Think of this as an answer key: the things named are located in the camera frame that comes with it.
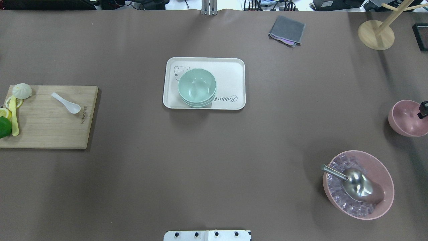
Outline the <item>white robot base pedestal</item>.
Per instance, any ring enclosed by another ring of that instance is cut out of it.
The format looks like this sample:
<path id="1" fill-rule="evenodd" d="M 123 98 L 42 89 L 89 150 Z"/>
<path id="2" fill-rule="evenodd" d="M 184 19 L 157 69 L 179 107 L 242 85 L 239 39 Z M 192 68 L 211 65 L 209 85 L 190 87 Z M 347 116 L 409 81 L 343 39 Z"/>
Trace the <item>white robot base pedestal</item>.
<path id="1" fill-rule="evenodd" d="M 167 231 L 164 241 L 251 241 L 247 230 L 190 230 Z"/>

